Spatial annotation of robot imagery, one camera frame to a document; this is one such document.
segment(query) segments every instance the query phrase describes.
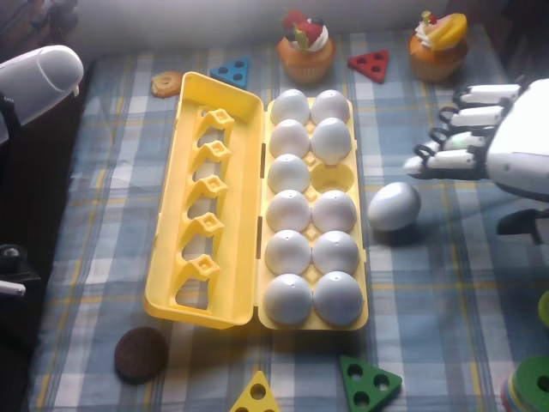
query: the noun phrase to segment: green triangle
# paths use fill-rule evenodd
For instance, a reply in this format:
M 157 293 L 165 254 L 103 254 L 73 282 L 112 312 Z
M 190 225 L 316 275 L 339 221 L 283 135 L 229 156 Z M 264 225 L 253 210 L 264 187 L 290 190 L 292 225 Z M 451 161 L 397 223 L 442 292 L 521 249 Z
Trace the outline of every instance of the green triangle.
M 401 388 L 400 376 L 363 360 L 342 356 L 340 363 L 351 412 L 380 410 Z

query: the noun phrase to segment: plaid tablecloth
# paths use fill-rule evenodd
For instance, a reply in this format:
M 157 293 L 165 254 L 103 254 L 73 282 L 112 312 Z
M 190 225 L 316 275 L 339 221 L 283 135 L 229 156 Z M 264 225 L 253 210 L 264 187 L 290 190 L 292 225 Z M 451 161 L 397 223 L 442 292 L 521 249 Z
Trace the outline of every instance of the plaid tablecloth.
M 143 311 L 148 256 L 178 98 L 155 99 L 152 75 L 197 70 L 250 55 L 249 90 L 265 105 L 292 88 L 275 44 L 198 53 L 141 54 L 95 65 L 75 149 L 70 198 L 48 285 L 29 390 L 31 410 L 228 411 L 256 370 L 282 411 L 346 411 L 340 354 L 397 373 L 403 389 L 388 411 L 503 410 L 499 386 L 517 362 L 549 354 L 536 306 L 549 288 L 549 250 L 496 239 L 502 216 L 541 207 L 489 182 L 417 181 L 401 165 L 426 140 L 437 110 L 459 84 L 505 82 L 481 27 L 470 31 L 463 71 L 448 87 L 415 80 L 409 32 L 336 37 L 336 88 L 352 101 L 370 320 L 352 333 L 273 332 L 256 317 L 210 330 Z M 347 68 L 347 58 L 389 49 L 386 82 Z M 410 181 L 423 206 L 414 236 L 388 245 L 367 226 L 366 205 L 383 185 Z M 199 300 L 201 290 L 186 298 Z M 152 325 L 170 343 L 154 382 L 123 385 L 113 351 L 123 333 Z

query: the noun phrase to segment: red triangle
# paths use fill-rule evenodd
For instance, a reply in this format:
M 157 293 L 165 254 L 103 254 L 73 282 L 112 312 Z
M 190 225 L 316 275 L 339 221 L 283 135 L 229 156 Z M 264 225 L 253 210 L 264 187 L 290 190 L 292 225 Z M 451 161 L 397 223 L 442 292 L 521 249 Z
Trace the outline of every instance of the red triangle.
M 361 75 L 383 84 L 389 64 L 389 50 L 360 54 L 347 60 L 347 66 L 357 70 Z

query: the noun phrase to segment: yellow triangle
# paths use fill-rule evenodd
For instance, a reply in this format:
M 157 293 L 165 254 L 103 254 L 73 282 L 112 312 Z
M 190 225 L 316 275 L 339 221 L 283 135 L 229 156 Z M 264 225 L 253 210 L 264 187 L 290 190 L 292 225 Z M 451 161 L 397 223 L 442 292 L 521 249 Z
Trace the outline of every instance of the yellow triangle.
M 263 372 L 257 372 L 230 412 L 281 412 Z

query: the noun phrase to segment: brown round cookie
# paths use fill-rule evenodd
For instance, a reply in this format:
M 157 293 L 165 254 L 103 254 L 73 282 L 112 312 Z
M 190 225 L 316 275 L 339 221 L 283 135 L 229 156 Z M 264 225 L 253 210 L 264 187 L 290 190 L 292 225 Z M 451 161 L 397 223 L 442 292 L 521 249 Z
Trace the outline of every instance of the brown round cookie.
M 126 383 L 144 384 L 166 367 L 168 347 L 164 336 L 147 326 L 124 334 L 114 349 L 114 368 Z
M 172 97 L 181 91 L 183 74 L 178 71 L 165 71 L 152 79 L 151 89 L 154 97 Z

